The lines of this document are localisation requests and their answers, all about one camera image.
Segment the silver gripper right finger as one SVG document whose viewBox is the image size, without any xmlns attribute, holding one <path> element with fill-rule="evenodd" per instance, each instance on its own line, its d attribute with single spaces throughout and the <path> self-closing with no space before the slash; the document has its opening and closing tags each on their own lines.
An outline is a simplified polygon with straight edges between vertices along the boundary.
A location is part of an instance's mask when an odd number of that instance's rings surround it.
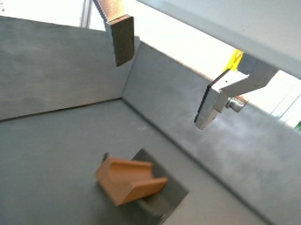
<svg viewBox="0 0 301 225">
<path fill-rule="evenodd" d="M 247 103 L 242 95 L 263 88 L 278 69 L 250 54 L 242 54 L 238 62 L 238 72 L 242 76 L 231 76 L 228 72 L 230 69 L 226 69 L 207 85 L 193 119 L 193 124 L 200 130 L 224 108 L 231 108 L 236 113 L 240 111 Z"/>
</svg>

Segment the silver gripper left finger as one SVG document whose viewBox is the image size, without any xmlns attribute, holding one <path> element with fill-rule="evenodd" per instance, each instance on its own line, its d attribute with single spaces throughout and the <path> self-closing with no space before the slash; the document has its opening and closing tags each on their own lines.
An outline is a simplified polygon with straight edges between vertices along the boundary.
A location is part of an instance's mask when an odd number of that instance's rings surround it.
<svg viewBox="0 0 301 225">
<path fill-rule="evenodd" d="M 120 67 L 133 56 L 133 17 L 125 13 L 121 0 L 92 0 L 111 37 L 115 64 Z"/>
</svg>

